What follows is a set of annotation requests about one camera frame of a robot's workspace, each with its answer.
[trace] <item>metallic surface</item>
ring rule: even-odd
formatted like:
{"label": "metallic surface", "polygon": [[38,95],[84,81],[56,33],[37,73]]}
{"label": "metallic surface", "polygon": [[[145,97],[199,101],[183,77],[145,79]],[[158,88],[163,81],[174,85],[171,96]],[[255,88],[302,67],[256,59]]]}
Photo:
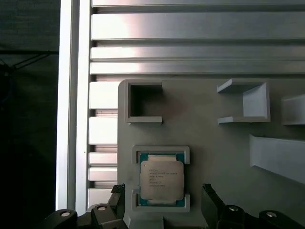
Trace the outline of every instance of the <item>metallic surface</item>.
{"label": "metallic surface", "polygon": [[55,209],[75,208],[76,90],[79,1],[61,2]]}
{"label": "metallic surface", "polygon": [[298,61],[305,59],[303,45],[128,45],[124,47],[105,46],[98,43],[98,47],[91,48],[93,61],[177,61],[177,60],[278,60]]}
{"label": "metallic surface", "polygon": [[120,81],[91,82],[89,89],[90,109],[118,109],[118,86]]}
{"label": "metallic surface", "polygon": [[70,215],[69,212],[63,212],[63,213],[61,214],[62,217],[66,217],[66,216],[69,216],[69,215]]}
{"label": "metallic surface", "polygon": [[152,5],[304,5],[303,0],[92,0],[94,7],[111,7],[111,6],[152,6]]}
{"label": "metallic surface", "polygon": [[91,167],[88,174],[90,181],[104,181],[116,182],[117,181],[117,168],[116,167]]}
{"label": "metallic surface", "polygon": [[90,117],[89,118],[89,144],[114,145],[117,144],[117,118]]}
{"label": "metallic surface", "polygon": [[92,40],[304,39],[305,12],[179,12],[92,15]]}
{"label": "metallic surface", "polygon": [[90,166],[117,166],[117,153],[89,153]]}
{"label": "metallic surface", "polygon": [[184,197],[183,163],[176,160],[141,162],[140,187],[141,198],[148,202],[173,204],[177,200],[182,200]]}
{"label": "metallic surface", "polygon": [[88,118],[89,118],[89,60],[90,60],[90,15],[89,0],[80,0],[79,55],[77,74],[77,127],[76,127],[76,199],[75,209],[79,214],[87,210],[88,203]]}
{"label": "metallic surface", "polygon": [[302,74],[305,61],[92,62],[91,74]]}

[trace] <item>metal frame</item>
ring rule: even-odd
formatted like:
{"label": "metal frame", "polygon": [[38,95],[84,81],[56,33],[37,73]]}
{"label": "metal frame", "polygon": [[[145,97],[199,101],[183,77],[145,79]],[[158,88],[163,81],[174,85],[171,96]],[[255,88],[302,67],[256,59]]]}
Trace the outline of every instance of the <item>metal frame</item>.
{"label": "metal frame", "polygon": [[58,76],[56,209],[75,208],[76,93],[79,1],[61,1]]}
{"label": "metal frame", "polygon": [[[253,16],[256,12],[263,17]],[[300,32],[303,24],[299,19],[304,12],[303,0],[62,1],[56,208],[76,208],[84,213],[88,202],[94,202],[89,199],[91,190],[103,192],[103,188],[116,184],[88,179],[92,167],[100,167],[102,172],[116,166],[113,161],[103,161],[104,156],[89,165],[90,153],[94,156],[117,152],[115,141],[107,145],[109,142],[99,138],[91,144],[89,139],[89,123],[95,121],[90,116],[94,112],[100,120],[117,115],[116,103],[101,100],[107,90],[100,82],[148,77],[231,78],[229,74],[251,78],[302,77],[305,36]],[[241,15],[247,19],[242,23]],[[234,31],[230,22],[235,24],[236,17],[239,18]],[[172,25],[179,18],[186,24],[197,24],[198,29],[185,27],[181,22],[177,26],[183,30],[175,29]],[[219,27],[219,20],[228,26]],[[96,37],[91,36],[94,29]],[[108,96],[115,97],[114,91],[110,93]],[[105,125],[99,128],[107,131]]]}
{"label": "metal frame", "polygon": [[80,0],[80,33],[77,87],[76,129],[76,199],[75,209],[80,214],[88,206],[88,127],[89,127],[89,61],[91,48],[91,1]]}

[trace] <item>vertical metal post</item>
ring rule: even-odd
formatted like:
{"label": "vertical metal post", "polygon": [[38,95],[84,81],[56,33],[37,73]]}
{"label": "vertical metal post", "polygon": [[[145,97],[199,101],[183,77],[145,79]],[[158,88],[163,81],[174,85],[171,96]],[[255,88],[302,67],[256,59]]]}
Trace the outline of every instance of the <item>vertical metal post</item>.
{"label": "vertical metal post", "polygon": [[88,205],[88,122],[90,82],[90,23],[91,1],[80,0],[79,56],[77,87],[76,129],[76,202],[75,209],[81,215]]}
{"label": "vertical metal post", "polygon": [[61,1],[56,149],[56,210],[75,208],[78,12],[79,0]]}

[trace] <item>gray plastic surface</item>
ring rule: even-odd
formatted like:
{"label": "gray plastic surface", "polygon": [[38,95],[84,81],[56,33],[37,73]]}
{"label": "gray plastic surface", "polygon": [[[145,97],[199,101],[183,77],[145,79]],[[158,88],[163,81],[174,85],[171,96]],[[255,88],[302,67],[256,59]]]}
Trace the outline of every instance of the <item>gray plastic surface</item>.
{"label": "gray plastic surface", "polygon": [[125,80],[125,121],[128,123],[162,123],[161,116],[145,115],[146,101],[153,100],[154,94],[162,93],[161,81]]}
{"label": "gray plastic surface", "polygon": [[138,163],[139,152],[150,152],[162,154],[171,154],[173,152],[184,153],[184,164],[190,164],[190,148],[188,146],[134,146],[132,147],[132,164]]}
{"label": "gray plastic surface", "polygon": [[305,186],[264,169],[250,167],[249,135],[305,140],[302,126],[287,128],[281,123],[281,99],[305,93],[305,79],[269,79],[271,122],[217,125],[217,118],[242,112],[242,99],[235,94],[218,94],[225,79],[162,80],[160,104],[162,125],[125,122],[124,83],[118,101],[118,183],[126,184],[126,196],[137,189],[139,171],[132,164],[132,148],[146,146],[189,146],[190,164],[185,167],[185,184],[190,195],[189,213],[154,213],[132,210],[126,198],[125,220],[129,228],[153,228],[163,219],[174,226],[205,227],[201,213],[202,183],[211,183],[225,204],[242,207],[258,216],[262,210],[283,212],[305,225]]}
{"label": "gray plastic surface", "polygon": [[270,122],[269,85],[264,79],[231,79],[217,87],[218,93],[242,94],[243,113],[218,119],[221,123]]}
{"label": "gray plastic surface", "polygon": [[250,165],[305,184],[305,141],[250,135]]}
{"label": "gray plastic surface", "polygon": [[305,94],[282,100],[283,125],[305,125]]}

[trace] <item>metal screw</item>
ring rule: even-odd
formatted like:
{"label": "metal screw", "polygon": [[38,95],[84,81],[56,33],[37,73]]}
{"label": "metal screw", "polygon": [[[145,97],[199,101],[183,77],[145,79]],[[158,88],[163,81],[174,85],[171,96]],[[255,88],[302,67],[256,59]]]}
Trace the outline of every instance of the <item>metal screw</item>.
{"label": "metal screw", "polygon": [[104,211],[104,210],[106,210],[105,207],[98,207],[97,209],[98,209],[99,211]]}
{"label": "metal screw", "polygon": [[231,211],[238,211],[238,207],[236,207],[236,206],[231,206],[231,207],[229,207],[229,209]]}
{"label": "metal screw", "polygon": [[65,211],[65,212],[63,212],[63,213],[61,214],[62,217],[67,217],[67,216],[69,216],[69,215],[70,215],[70,213],[67,212],[67,211]]}
{"label": "metal screw", "polygon": [[271,217],[271,218],[275,218],[275,217],[277,216],[275,213],[273,213],[273,212],[271,212],[271,211],[268,211],[268,212],[266,213],[266,215],[269,216],[269,217]]}

